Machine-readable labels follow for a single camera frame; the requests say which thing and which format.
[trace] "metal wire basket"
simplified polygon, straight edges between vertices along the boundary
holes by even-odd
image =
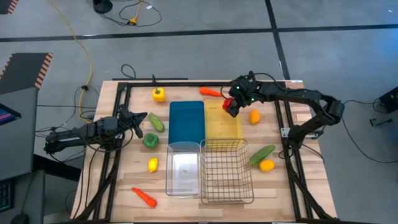
[[[253,202],[253,183],[246,140],[202,140],[200,158],[203,204]]]

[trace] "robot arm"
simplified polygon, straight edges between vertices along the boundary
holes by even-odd
[[[108,144],[129,129],[133,129],[137,137],[142,138],[143,133],[139,125],[146,116],[146,112],[132,113],[124,105],[120,105],[118,118],[109,116],[70,131],[51,132],[45,138],[44,151],[53,154],[66,147]]]
[[[240,108],[250,106],[256,101],[270,102],[286,100],[294,103],[309,105],[315,116],[303,125],[293,126],[288,133],[288,142],[292,147],[300,148],[307,134],[325,125],[338,124],[344,112],[344,104],[332,96],[324,95],[316,90],[296,89],[291,90],[281,87],[277,82],[256,81],[256,75],[265,73],[249,72],[231,81],[228,98],[224,101],[223,109],[232,117],[236,117]]]

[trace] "black floor stripe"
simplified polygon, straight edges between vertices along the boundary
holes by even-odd
[[[134,37],[174,37],[186,35],[213,35],[213,34],[259,34],[268,32],[313,32],[313,31],[337,31],[337,30],[374,30],[374,29],[398,29],[398,24],[384,25],[362,25],[362,26],[328,26],[328,27],[292,27],[292,28],[258,28],[258,29],[225,29],[225,30],[192,30],[192,31],[170,31],[170,32],[143,32],[135,34],[98,34],[77,35],[78,40],[95,39],[118,39]],[[73,40],[73,36],[52,37],[6,37],[0,38],[0,42],[33,42]]]
[[[287,69],[285,53],[282,47],[282,42],[280,41],[278,28],[276,26],[275,15],[274,11],[272,10],[271,0],[266,0],[266,4],[267,4],[269,21],[271,22],[272,34],[274,35],[276,51],[278,53],[280,66],[282,67],[282,74],[286,80],[290,80],[289,69]]]
[[[361,25],[361,26],[328,26],[328,27],[297,27],[279,28],[278,32],[311,32],[311,31],[339,31],[339,30],[372,30],[372,29],[396,29],[398,24]]]
[[[213,35],[213,34],[258,34],[272,32],[271,29],[226,29],[226,30],[193,30],[175,32],[146,32],[135,34],[99,34],[99,35],[77,35],[78,40],[95,39],[120,39],[132,37],[173,37],[186,35]],[[58,37],[11,37],[0,38],[0,42],[28,42],[28,41],[51,41],[51,40],[73,40],[73,36]]]

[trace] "wooden tabletop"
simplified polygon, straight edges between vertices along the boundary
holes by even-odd
[[[285,83],[289,88],[303,88],[303,83],[300,81],[286,81]],[[117,81],[103,82],[95,119],[112,115],[117,85]],[[256,102],[251,107],[240,109],[239,112],[242,119],[243,136],[249,144],[249,156],[266,145],[274,144],[276,146],[274,152],[268,157],[275,162],[274,170],[263,173],[258,167],[251,168],[254,187],[253,203],[245,205],[204,205],[200,200],[200,195],[171,197],[165,193],[169,104],[171,101],[207,100],[214,99],[214,97],[202,96],[199,94],[199,87],[165,87],[167,101],[159,104],[152,100],[151,91],[152,88],[149,87],[133,87],[129,110],[135,113],[152,112],[156,114],[164,123],[165,131],[157,133],[147,117],[142,122],[141,129],[144,134],[158,134],[159,146],[155,150],[146,149],[142,145],[142,140],[134,136],[130,144],[122,149],[111,215],[112,222],[281,222],[295,220],[285,161],[278,158],[282,144],[274,103],[261,104]],[[297,103],[291,103],[290,106],[295,124],[302,124],[311,118],[308,106]],[[281,108],[285,126],[288,126],[283,102],[281,102]],[[258,109],[261,113],[259,124],[251,125],[249,123],[249,112],[252,109]],[[130,132],[126,132],[126,139],[129,139],[130,134]],[[304,143],[320,152],[317,140],[305,140]],[[88,186],[88,166],[93,153],[93,150],[87,149],[83,176],[83,198],[78,213],[84,209]],[[335,217],[335,206],[322,160],[318,155],[304,147],[301,149],[301,156],[309,191],[323,209]],[[156,172],[150,174],[147,170],[147,161],[152,157],[158,158],[159,167]],[[97,153],[93,159],[88,201],[91,200],[98,189],[103,158],[103,153]],[[72,216],[76,212],[81,197],[80,187],[81,179]],[[141,189],[156,199],[156,208],[149,208],[143,200],[132,192],[132,187]],[[297,192],[301,214],[304,217],[305,207],[303,206],[302,194],[299,189],[297,189]],[[104,206],[107,199],[108,192],[103,197],[100,217],[104,217]]]

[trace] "keyboard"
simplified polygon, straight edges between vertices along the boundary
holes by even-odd
[[[0,212],[9,210],[13,206],[13,190],[11,180],[0,181]]]

